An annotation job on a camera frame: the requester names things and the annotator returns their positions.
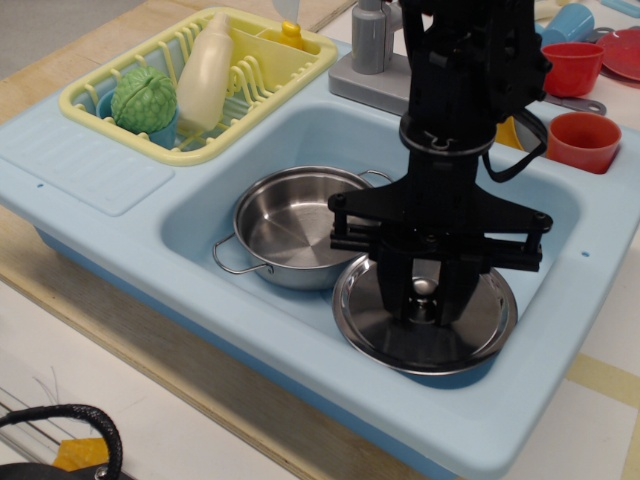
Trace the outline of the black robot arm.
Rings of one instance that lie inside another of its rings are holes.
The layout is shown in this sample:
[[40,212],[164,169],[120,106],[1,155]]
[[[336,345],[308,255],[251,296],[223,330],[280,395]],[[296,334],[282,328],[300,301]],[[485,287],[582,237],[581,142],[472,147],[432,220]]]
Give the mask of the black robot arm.
[[539,267],[551,217],[476,182],[507,118],[546,136],[528,109],[544,98],[551,68],[533,20],[530,1],[360,1],[353,10],[352,65],[359,74],[383,72],[394,32],[404,32],[411,79],[399,135],[409,163],[394,183],[329,198],[331,244],[375,261],[384,309],[397,320],[408,320],[418,301],[416,260],[440,265],[428,295],[437,325],[460,318],[492,268]]

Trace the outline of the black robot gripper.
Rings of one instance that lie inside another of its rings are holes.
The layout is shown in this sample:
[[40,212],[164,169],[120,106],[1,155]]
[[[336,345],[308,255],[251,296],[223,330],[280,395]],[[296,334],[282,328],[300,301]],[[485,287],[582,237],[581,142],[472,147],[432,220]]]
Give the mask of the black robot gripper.
[[332,195],[331,246],[376,261],[384,309],[407,320],[413,295],[413,258],[440,260],[436,324],[457,321],[480,275],[491,267],[536,271],[550,215],[496,197],[476,182],[491,136],[442,139],[400,134],[409,151],[406,174],[386,186]]

